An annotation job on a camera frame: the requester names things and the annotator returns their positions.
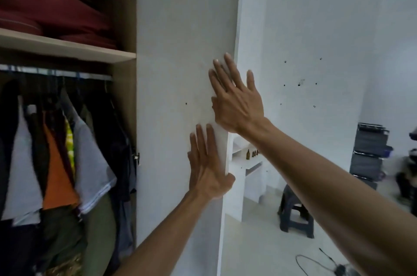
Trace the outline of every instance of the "wardrobe door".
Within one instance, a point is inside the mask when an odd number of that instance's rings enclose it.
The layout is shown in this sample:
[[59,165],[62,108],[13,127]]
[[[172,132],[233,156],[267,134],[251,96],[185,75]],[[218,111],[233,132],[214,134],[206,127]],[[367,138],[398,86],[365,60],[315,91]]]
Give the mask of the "wardrobe door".
[[[208,70],[234,54],[238,0],[137,0],[137,244],[188,190],[189,134],[213,124],[224,165],[227,132],[214,122]],[[172,275],[220,274],[222,200],[203,213]]]

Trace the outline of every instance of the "metal rack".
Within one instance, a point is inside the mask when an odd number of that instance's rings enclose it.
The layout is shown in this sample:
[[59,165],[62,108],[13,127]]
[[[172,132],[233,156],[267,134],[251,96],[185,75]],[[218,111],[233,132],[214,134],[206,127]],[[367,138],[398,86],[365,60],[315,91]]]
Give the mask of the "metal rack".
[[28,73],[46,76],[57,76],[57,77],[71,77],[71,78],[82,78],[82,79],[95,79],[102,81],[112,81],[113,78],[110,75],[83,73],[77,71],[61,71],[58,69],[47,69],[39,67],[26,67],[26,66],[15,66],[0,64],[0,71]]

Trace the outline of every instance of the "plastic stool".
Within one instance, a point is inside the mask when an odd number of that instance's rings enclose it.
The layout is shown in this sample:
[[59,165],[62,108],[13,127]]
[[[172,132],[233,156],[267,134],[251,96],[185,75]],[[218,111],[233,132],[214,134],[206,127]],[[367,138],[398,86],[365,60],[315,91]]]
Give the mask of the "plastic stool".
[[[279,227],[281,231],[288,232],[289,228],[295,228],[298,230],[305,231],[307,237],[310,239],[314,238],[314,219],[310,215],[309,211],[304,205],[297,206],[301,204],[298,197],[291,190],[289,185],[285,186],[284,193],[282,194],[281,205],[279,206],[278,215],[280,219]],[[300,216],[307,220],[307,223],[299,223],[290,220],[291,210],[298,210]]]

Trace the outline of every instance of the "metal hinge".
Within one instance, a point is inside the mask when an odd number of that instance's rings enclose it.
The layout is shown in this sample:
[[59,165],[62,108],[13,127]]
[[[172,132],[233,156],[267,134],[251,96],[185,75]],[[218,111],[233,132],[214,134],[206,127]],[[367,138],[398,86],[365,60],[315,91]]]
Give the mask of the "metal hinge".
[[141,165],[141,154],[133,154],[133,159],[136,161],[136,163],[138,163],[138,166]]

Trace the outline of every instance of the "wire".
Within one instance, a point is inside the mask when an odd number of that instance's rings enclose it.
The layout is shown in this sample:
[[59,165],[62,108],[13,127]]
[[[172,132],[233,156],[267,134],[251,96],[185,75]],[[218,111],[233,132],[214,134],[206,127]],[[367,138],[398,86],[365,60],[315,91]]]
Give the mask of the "wire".
[[324,265],[321,265],[319,262],[315,261],[314,259],[312,259],[312,258],[310,258],[310,257],[307,257],[307,256],[304,256],[304,255],[301,255],[301,254],[298,254],[298,255],[296,255],[296,256],[295,256],[295,262],[297,262],[298,267],[299,267],[299,268],[301,268],[301,270],[302,270],[302,271],[304,272],[304,274],[306,274],[307,276],[309,276],[309,274],[307,274],[307,273],[306,273],[306,271],[305,271],[305,270],[301,267],[300,263],[298,262],[298,259],[297,259],[297,258],[299,258],[299,257],[304,257],[304,258],[307,258],[307,259],[309,259],[310,261],[313,261],[314,263],[316,263],[316,264],[320,265],[322,268],[324,268],[324,269],[326,269],[326,270],[328,270],[328,271],[334,272],[332,269],[327,268],[327,267],[326,267],[326,266],[324,266]]
[[320,252],[322,252],[325,256],[327,256],[328,258],[329,258],[329,260],[331,260],[333,263],[334,263],[334,265],[337,267],[337,264],[336,264],[336,262],[334,261],[334,259],[332,259],[330,256],[328,256],[321,248],[319,248],[319,250],[320,250]]

